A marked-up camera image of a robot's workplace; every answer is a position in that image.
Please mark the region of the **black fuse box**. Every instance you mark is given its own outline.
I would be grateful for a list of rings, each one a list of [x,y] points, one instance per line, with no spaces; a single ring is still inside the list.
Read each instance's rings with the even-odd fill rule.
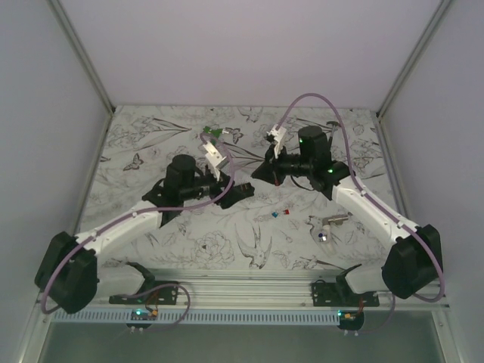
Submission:
[[[219,200],[218,205],[222,209],[231,208],[236,203],[245,200],[249,197],[253,197],[255,188],[249,183],[243,183],[240,185],[234,185],[229,192]]]

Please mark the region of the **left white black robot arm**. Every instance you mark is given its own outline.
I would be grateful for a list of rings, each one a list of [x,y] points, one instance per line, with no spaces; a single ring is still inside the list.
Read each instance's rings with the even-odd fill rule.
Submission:
[[[40,289],[41,310],[52,300],[68,314],[84,309],[94,299],[133,299],[149,302],[154,295],[154,278],[137,262],[120,268],[105,262],[138,237],[160,229],[184,211],[211,204],[234,204],[237,186],[231,156],[209,158],[205,171],[185,154],[172,159],[166,175],[131,209],[89,231],[71,235],[62,231],[51,239],[34,282]]]

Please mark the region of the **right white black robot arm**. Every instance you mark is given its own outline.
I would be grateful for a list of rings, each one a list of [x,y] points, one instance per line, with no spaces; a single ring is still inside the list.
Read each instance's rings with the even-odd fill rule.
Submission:
[[[363,293],[376,291],[407,299],[433,281],[445,285],[440,236],[432,225],[415,224],[369,191],[351,166],[333,159],[330,139],[320,127],[298,131],[298,154],[286,151],[286,132],[282,126],[268,132],[270,145],[252,177],[275,186],[287,176],[307,178],[317,192],[356,217],[387,252],[383,264],[356,265],[339,276],[335,287],[339,303],[352,306]]]

